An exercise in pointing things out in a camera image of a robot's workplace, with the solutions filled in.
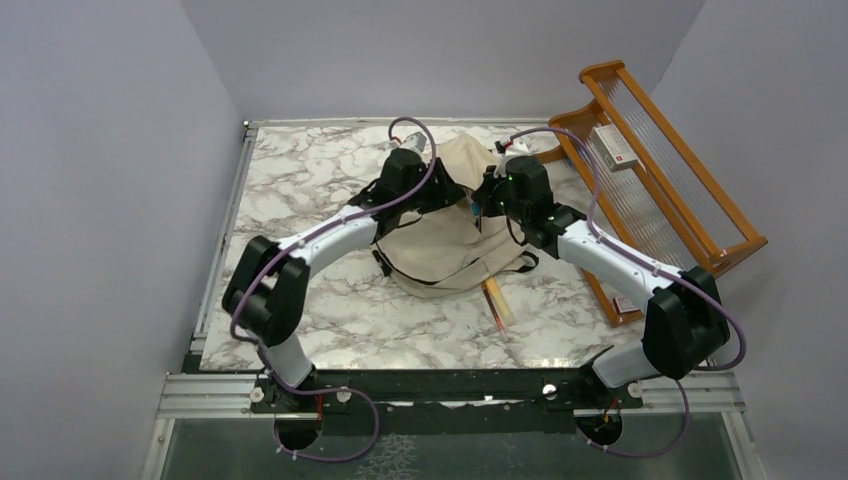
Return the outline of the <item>cream canvas backpack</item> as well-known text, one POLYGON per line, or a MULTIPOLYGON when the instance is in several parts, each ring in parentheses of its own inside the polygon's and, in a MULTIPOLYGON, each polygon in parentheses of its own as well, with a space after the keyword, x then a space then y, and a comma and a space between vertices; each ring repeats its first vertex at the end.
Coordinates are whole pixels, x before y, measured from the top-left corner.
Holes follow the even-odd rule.
POLYGON ((371 253, 384 275, 404 292, 430 299, 458 294, 501 272, 529 273, 539 257, 515 243, 504 217, 479 221, 470 193, 485 169, 498 158, 481 142, 460 134, 437 147, 451 179, 462 189, 460 200, 426 213, 377 241, 371 253))

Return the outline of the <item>yellow pencil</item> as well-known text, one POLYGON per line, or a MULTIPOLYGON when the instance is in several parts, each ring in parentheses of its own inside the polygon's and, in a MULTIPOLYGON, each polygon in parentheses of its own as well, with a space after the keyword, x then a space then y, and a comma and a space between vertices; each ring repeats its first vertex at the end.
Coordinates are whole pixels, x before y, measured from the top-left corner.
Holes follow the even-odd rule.
POLYGON ((503 295, 499 285, 497 284, 494 277, 489 277, 484 281, 484 286, 487 291, 491 295, 494 304, 499 313, 501 323, 505 327, 511 327, 516 324, 515 316, 506 300, 506 297, 503 295))

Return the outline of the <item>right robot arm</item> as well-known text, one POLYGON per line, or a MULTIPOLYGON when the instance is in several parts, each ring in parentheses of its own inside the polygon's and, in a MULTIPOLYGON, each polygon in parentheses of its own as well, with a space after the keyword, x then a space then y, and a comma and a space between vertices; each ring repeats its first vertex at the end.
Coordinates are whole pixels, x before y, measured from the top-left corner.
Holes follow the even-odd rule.
POLYGON ((487 167, 472 199, 483 216, 503 216, 518 227, 521 242, 592 273, 644 314, 640 340, 614 346, 584 366, 576 384, 585 404, 600 407, 618 387, 643 378, 679 380, 729 341, 730 325, 709 272, 646 256, 556 202, 536 157, 487 167))

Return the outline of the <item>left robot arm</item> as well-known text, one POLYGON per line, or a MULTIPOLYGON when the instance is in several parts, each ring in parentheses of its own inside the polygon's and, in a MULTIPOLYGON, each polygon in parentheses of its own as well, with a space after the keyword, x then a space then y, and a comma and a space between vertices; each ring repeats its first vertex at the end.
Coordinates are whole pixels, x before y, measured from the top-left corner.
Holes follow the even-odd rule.
POLYGON ((298 411, 313 401, 312 361, 295 333, 309 281, 348 253, 366 248, 400 225, 408 212, 426 214, 454 205, 465 190, 441 159, 396 148, 380 175, 334 216, 288 239, 252 238, 227 285, 222 307, 231 325, 248 332, 266 367, 277 378, 276 396, 298 411))

